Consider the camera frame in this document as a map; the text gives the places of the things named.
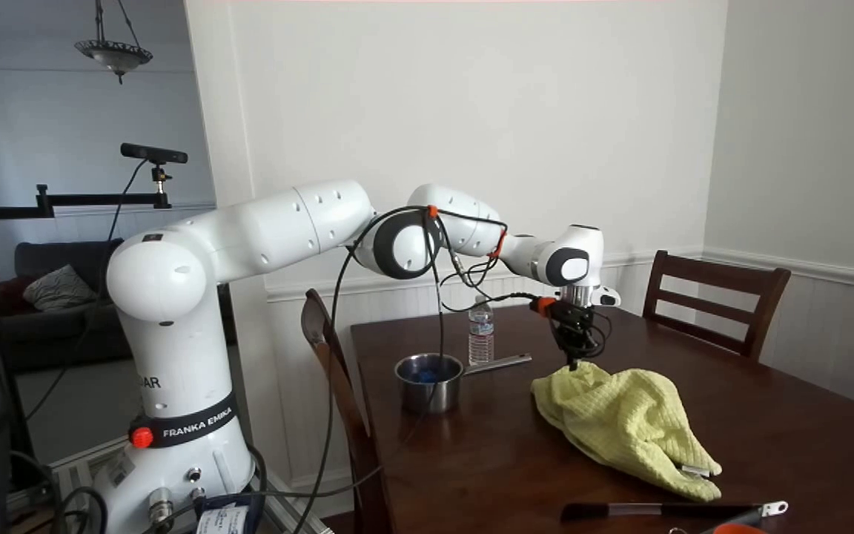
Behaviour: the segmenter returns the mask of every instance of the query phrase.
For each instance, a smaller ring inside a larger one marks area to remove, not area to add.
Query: chair back
[[[695,286],[686,283],[688,289],[680,289],[664,279],[677,279],[677,283],[695,280]],[[735,263],[680,257],[660,248],[645,297],[645,318],[698,334],[703,341],[713,341],[752,362],[759,362],[759,349],[772,328],[787,280],[790,270],[784,267],[755,270]],[[755,304],[729,304],[726,298],[716,297],[718,289],[713,286],[723,289],[723,297],[726,289],[744,292]],[[741,334],[729,334],[726,328],[716,325],[716,319],[701,313],[713,313],[722,322],[735,322]]]
[[[390,534],[390,507],[382,494],[382,481],[381,481],[381,458],[375,447],[375,435],[369,432],[362,405],[354,395],[350,372],[348,372],[348,358],[341,349],[341,341],[336,334],[336,322],[331,318],[326,303],[322,292],[313,286],[307,292],[302,304],[302,334],[313,343],[322,368],[331,377],[331,387],[336,395],[336,405],[341,411],[344,435],[348,435],[348,454],[350,454],[350,470],[354,470],[354,531],[357,534]]]

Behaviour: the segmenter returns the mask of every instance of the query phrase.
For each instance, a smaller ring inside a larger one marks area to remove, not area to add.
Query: white wall
[[[77,37],[90,37],[90,24],[93,15],[80,18]],[[74,49],[77,37],[0,34],[0,205],[33,206],[36,183],[49,183],[50,193],[123,193],[138,160],[123,157],[120,144],[144,141],[188,150],[191,163],[170,166],[176,209],[132,205],[117,235],[215,206],[182,3],[172,3],[172,15],[160,24],[170,27],[144,27],[144,43],[156,59],[132,71],[123,85]],[[150,166],[135,181],[135,193],[153,193]],[[64,206],[58,218],[0,223],[0,279],[12,272],[19,239],[105,239],[110,223],[113,206]]]
[[[707,239],[854,270],[854,3],[729,3]]]
[[[188,0],[218,199],[357,178],[394,206],[434,181],[486,199],[516,232],[600,223],[617,261],[701,248],[723,15],[713,0]],[[317,368],[302,378],[313,353],[299,328],[274,325],[268,292],[332,280],[323,257],[234,286],[255,445],[292,481],[313,470],[289,463],[286,438],[314,435],[292,441],[313,454],[323,432],[317,404],[286,395],[326,390]],[[399,292],[382,318],[424,312]],[[279,358],[299,362],[295,377]]]

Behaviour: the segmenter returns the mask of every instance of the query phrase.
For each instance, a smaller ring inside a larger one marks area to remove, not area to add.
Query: wooden table
[[[723,500],[787,499],[775,531],[854,531],[854,401],[716,346],[652,325],[626,312],[609,318],[609,369],[652,368],[686,401],[701,441],[723,463]],[[548,426],[531,401],[531,378],[563,365],[548,322],[529,309],[500,309],[500,353],[534,362],[473,372],[448,414],[408,414],[394,362],[437,353],[440,332],[465,355],[465,318],[387,319],[354,325],[354,346],[375,423],[390,509],[399,534],[420,531],[669,531],[688,519],[587,519],[560,524],[566,500],[680,500],[645,481],[596,466]]]

